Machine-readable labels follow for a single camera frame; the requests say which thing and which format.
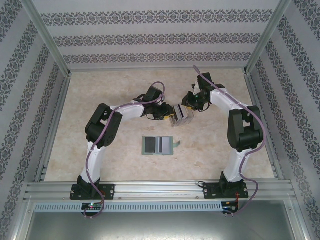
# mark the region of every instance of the beige floor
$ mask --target beige floor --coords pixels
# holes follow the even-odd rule
[[[215,83],[223,84],[238,100],[251,104],[240,69],[212,69]],[[165,84],[168,104],[181,103],[197,79],[193,69],[78,72],[72,74],[62,117],[46,172],[47,182],[74,182],[87,154],[85,126],[100,103],[117,106],[145,94],[155,81]],[[228,116],[212,105],[195,112],[189,125],[172,128],[169,120],[146,117],[121,123],[116,139],[107,149],[101,169],[102,181],[151,181],[219,179],[227,165]],[[142,136],[173,136],[181,145],[171,156],[142,156]],[[245,175],[273,178],[265,149],[253,154]]]

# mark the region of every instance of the patterned wallpaper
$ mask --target patterned wallpaper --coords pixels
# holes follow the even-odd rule
[[[44,152],[64,77],[20,1],[0,3],[0,239]]]
[[[244,67],[279,0],[35,0],[71,70]]]
[[[320,239],[319,16],[317,1],[292,1],[251,73],[311,239]]]

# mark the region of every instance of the enclosure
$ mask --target enclosure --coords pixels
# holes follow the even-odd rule
[[[0,239],[320,239],[319,4],[2,0]],[[199,187],[219,181],[231,150],[228,114],[212,104],[188,125],[122,122],[101,166],[113,200],[100,220],[84,219],[91,201],[70,194],[97,106],[129,103],[158,81],[165,102],[181,104],[193,65],[260,109],[266,144],[243,171],[257,195],[231,217],[221,211],[235,198],[206,199]],[[143,136],[180,145],[142,155]]]

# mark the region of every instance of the metal ventilated strip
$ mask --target metal ventilated strip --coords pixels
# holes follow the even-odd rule
[[[35,213],[75,213],[81,212],[82,202],[40,202]],[[222,211],[221,201],[203,202],[108,202],[104,206],[107,213],[128,212],[206,212]]]

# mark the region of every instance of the marble-patterned surface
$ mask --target marble-patterned surface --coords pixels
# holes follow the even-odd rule
[[[211,69],[215,83],[223,84],[238,100],[251,104],[240,69]],[[55,138],[47,182],[74,182],[87,154],[85,127],[100,103],[117,106],[145,94],[155,81],[165,84],[165,101],[181,103],[197,80],[193,69],[77,72],[72,74],[63,113]],[[170,121],[146,117],[122,122],[116,139],[106,151],[102,181],[151,181],[219,179],[227,165],[231,147],[227,140],[228,116],[212,105],[194,112],[189,125],[172,128]],[[142,156],[142,136],[173,136],[181,145],[171,156]],[[265,149],[253,154],[245,175],[274,178]]]

